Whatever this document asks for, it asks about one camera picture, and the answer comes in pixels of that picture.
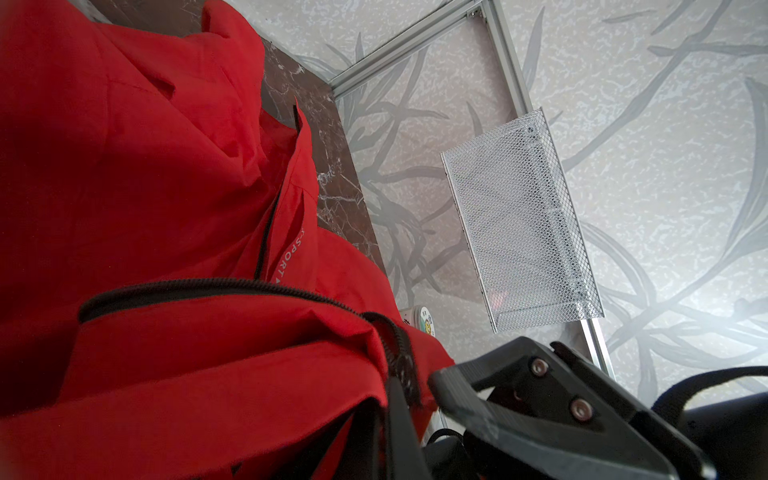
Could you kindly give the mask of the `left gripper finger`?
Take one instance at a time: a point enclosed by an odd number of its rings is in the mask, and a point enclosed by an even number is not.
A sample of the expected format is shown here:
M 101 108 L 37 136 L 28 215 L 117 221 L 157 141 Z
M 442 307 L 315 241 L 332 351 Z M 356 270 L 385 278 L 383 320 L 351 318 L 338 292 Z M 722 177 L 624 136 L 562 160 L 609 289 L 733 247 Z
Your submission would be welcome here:
M 355 411 L 337 479 L 430 479 L 401 382 L 386 384 L 387 405 L 372 399 Z

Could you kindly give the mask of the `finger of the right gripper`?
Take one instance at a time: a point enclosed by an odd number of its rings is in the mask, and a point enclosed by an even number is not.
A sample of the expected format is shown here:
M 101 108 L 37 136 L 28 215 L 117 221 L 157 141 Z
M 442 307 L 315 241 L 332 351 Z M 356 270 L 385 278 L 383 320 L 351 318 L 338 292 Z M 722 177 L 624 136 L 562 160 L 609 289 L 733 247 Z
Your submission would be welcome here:
M 516 338 L 428 381 L 467 433 L 552 479 L 714 479 L 714 462 L 560 342 Z

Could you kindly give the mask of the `red jacket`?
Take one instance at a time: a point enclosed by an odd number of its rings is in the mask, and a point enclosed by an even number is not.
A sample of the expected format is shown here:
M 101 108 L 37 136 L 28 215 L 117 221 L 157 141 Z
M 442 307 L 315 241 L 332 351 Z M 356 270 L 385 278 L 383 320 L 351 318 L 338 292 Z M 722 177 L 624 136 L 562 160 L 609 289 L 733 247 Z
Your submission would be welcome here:
M 312 132 L 262 105 L 224 1 L 183 38 L 1 5 L 1 475 L 335 479 L 401 382 L 451 365 L 318 224 Z

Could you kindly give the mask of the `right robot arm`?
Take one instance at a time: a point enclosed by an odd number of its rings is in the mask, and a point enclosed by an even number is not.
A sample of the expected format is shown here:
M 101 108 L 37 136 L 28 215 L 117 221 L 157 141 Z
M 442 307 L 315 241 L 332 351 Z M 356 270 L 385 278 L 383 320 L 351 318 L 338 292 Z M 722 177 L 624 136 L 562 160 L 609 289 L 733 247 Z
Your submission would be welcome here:
M 437 479 L 763 479 L 766 395 L 691 401 L 766 373 L 705 372 L 646 406 L 565 344 L 520 337 L 430 376 L 458 429 L 434 433 L 424 452 Z

